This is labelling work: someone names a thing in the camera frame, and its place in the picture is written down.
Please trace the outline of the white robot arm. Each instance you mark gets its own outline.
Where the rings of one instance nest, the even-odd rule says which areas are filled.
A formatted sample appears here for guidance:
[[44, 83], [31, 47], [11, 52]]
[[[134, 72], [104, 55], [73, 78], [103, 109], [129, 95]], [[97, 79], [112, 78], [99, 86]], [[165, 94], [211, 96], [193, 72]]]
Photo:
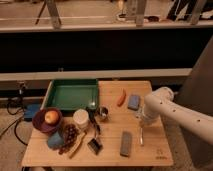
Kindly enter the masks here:
[[168, 87], [147, 94], [141, 115], [142, 125], [150, 125], [163, 115], [213, 145], [213, 117], [180, 106], [173, 99], [174, 92]]

